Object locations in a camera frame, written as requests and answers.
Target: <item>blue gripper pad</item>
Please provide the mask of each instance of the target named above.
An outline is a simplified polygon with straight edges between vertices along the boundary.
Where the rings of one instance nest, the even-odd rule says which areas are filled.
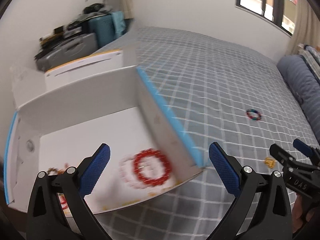
[[[104,144],[98,149],[93,157],[93,160],[80,177],[79,194],[82,198],[91,194],[94,186],[100,178],[100,175],[107,166],[110,160],[110,147],[107,144]]]
[[[238,197],[240,194],[240,177],[229,163],[227,159],[228,155],[218,143],[212,143],[210,145],[209,158],[218,172],[226,190],[235,197]]]
[[[294,139],[293,147],[296,148],[303,155],[305,155],[309,158],[313,156],[313,152],[312,152],[311,147],[309,147],[308,145],[306,145],[304,142],[300,141],[299,139]]]

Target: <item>white corner wall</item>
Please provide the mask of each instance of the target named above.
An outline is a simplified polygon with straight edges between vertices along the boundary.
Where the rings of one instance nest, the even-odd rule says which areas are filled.
[[[249,47],[277,62],[290,37],[235,4],[236,0],[133,0],[133,9],[142,25],[205,34]]]
[[[102,0],[13,0],[0,19],[0,161],[14,113],[9,68],[36,69],[39,38]]]

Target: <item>gray container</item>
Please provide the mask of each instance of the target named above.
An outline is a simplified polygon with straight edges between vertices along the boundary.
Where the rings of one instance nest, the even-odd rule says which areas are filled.
[[[72,60],[89,56],[97,49],[96,35],[94,33],[82,34],[63,41],[53,51],[36,60],[37,69],[46,72]]]

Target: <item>gray checkered bedsheet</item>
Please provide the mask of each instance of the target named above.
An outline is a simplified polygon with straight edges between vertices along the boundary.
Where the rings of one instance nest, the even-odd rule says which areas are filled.
[[[271,173],[263,163],[277,143],[298,160],[300,138],[317,140],[302,110],[286,87],[274,62],[260,53],[208,36],[172,29],[139,30],[140,65],[207,159],[217,141],[241,165]],[[119,48],[130,35],[100,51]],[[261,121],[246,110],[262,113]],[[293,204],[295,194],[289,192]],[[212,165],[200,176],[169,193],[123,210],[97,215],[115,240],[206,239],[222,219],[234,197],[227,193]],[[250,223],[255,198],[242,230]]]

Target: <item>red bead bracelet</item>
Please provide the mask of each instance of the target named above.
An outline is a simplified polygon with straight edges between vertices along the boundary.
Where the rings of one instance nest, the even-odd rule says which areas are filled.
[[[158,179],[150,179],[145,177],[141,172],[141,167],[139,167],[139,163],[145,157],[154,156],[157,157],[164,166],[164,175]],[[148,149],[138,153],[133,160],[133,172],[137,175],[138,180],[142,181],[146,185],[158,186],[164,184],[165,181],[169,179],[169,174],[171,173],[172,168],[169,163],[167,157],[160,153],[160,151],[155,151],[153,149]]]
[[[61,194],[60,197],[62,198],[62,200],[60,199],[60,204],[62,206],[62,209],[65,210],[68,208],[67,200],[63,194]]]

